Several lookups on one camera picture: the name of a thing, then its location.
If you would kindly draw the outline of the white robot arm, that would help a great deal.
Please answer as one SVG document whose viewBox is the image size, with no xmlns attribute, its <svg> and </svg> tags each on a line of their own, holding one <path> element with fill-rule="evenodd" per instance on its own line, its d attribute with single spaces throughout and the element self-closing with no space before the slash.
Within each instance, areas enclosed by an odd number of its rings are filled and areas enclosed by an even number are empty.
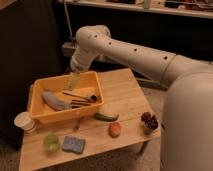
<svg viewBox="0 0 213 171">
<path fill-rule="evenodd" d="M 213 66 L 171 52 L 113 39 L 102 25 L 76 32 L 70 66 L 89 69 L 107 56 L 167 89 L 161 128 L 160 171 L 213 171 Z"/>
</svg>

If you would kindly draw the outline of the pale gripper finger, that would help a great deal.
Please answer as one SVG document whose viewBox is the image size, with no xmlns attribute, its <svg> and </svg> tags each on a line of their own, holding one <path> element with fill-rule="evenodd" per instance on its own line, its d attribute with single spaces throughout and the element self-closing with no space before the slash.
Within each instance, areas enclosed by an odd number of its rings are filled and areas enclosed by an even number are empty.
<svg viewBox="0 0 213 171">
<path fill-rule="evenodd" d="M 69 74 L 68 88 L 73 90 L 77 82 L 78 74 L 71 72 Z"/>
</svg>

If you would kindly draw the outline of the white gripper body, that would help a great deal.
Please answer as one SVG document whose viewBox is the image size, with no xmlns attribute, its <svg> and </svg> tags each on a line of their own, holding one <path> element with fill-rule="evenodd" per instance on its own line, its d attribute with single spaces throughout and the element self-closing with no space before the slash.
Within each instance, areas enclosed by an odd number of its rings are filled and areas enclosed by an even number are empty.
<svg viewBox="0 0 213 171">
<path fill-rule="evenodd" d="M 74 54 L 70 61 L 70 67 L 73 72 L 81 73 L 85 72 L 89 68 L 88 58 L 79 54 Z"/>
</svg>

